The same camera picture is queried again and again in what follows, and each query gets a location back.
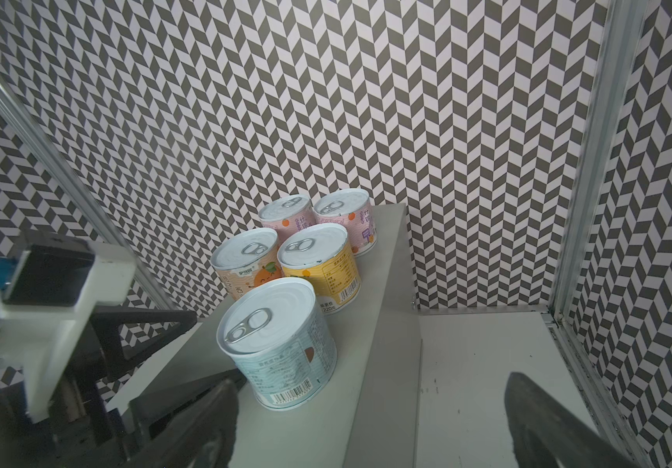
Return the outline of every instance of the can label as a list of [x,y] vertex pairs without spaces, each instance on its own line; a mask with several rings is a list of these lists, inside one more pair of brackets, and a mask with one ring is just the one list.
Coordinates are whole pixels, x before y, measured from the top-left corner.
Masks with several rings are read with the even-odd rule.
[[367,203],[358,211],[343,216],[321,216],[316,213],[318,223],[335,222],[342,225],[349,233],[349,243],[352,244],[352,253],[359,256],[369,250],[377,240],[373,208]]
[[285,240],[289,239],[292,234],[299,232],[302,229],[309,228],[315,225],[315,215],[313,214],[310,204],[303,208],[302,211],[296,213],[281,221],[261,221],[264,228],[271,228],[279,235],[279,245],[283,244]]
[[263,406],[287,410],[327,384],[336,366],[336,343],[323,315],[313,310],[282,346],[254,359],[236,356],[234,360]]
[[283,276],[281,265],[276,259],[276,248],[272,248],[252,264],[236,269],[217,269],[216,274],[235,300],[254,287]]
[[315,267],[304,269],[282,267],[282,269],[285,276],[304,278],[313,285],[316,300],[324,314],[336,312],[352,300],[362,284],[348,241],[338,254]]

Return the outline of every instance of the white floor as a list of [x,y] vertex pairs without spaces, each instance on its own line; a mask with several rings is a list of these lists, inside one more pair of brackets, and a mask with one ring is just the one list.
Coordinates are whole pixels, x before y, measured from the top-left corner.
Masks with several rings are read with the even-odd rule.
[[539,312],[426,315],[417,468],[517,467],[503,395],[523,372],[594,427]]

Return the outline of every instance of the orange fruit illustration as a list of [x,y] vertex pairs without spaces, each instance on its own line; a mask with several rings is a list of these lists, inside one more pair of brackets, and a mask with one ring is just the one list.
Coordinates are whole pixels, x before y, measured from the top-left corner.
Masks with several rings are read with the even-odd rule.
[[255,275],[253,284],[256,286],[261,286],[265,282],[269,282],[272,279],[281,278],[281,268],[276,267],[276,262],[272,261],[266,265],[266,267],[258,270],[258,273]]

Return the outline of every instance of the pull tab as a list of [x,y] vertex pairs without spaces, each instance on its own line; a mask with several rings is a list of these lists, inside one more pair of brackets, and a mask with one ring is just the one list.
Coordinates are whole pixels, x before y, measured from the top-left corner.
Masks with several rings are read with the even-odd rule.
[[304,252],[305,250],[311,248],[315,245],[315,239],[307,238],[298,240],[297,242],[292,242],[284,248],[287,252]]
[[264,246],[260,242],[251,242],[242,249],[242,253],[245,255],[260,255],[266,250],[268,250],[268,246]]
[[[266,314],[266,321],[263,322],[260,326],[252,326],[250,324],[250,319],[257,314],[258,312],[264,312]],[[258,330],[264,328],[271,321],[271,318],[274,315],[271,313],[271,309],[268,307],[262,307],[257,310],[254,310],[250,315],[242,319],[242,321],[236,324],[224,337],[224,341],[228,343],[236,343],[246,336],[251,335],[252,333],[257,332]]]
[[337,200],[337,201],[331,201],[331,203],[327,204],[326,206],[323,207],[323,209],[320,211],[320,214],[326,214],[326,213],[331,213],[331,211],[338,210],[343,206],[343,201]]
[[285,201],[284,203],[281,204],[281,207],[282,208],[291,208],[294,205],[296,205],[297,203],[299,203],[300,200],[302,200],[302,197],[297,197],[295,199],[287,200],[287,201]]

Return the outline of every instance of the tin can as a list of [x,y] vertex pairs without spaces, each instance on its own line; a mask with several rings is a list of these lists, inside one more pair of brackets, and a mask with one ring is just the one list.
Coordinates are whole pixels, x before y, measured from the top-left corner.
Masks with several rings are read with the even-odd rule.
[[355,257],[366,253],[377,241],[370,194],[363,189],[345,189],[326,195],[315,203],[318,223],[335,222],[349,232]]
[[276,260],[278,236],[268,228],[251,229],[227,239],[211,255],[211,266],[235,300],[272,279],[281,278]]
[[336,367],[336,343],[313,286],[300,278],[277,279],[234,303],[221,318],[216,342],[270,410],[309,401]]
[[303,229],[279,248],[285,276],[307,279],[323,314],[336,312],[359,293],[362,280],[347,229],[327,222]]
[[279,234],[279,245],[295,232],[315,225],[313,204],[307,195],[288,195],[272,201],[258,211],[264,228]]

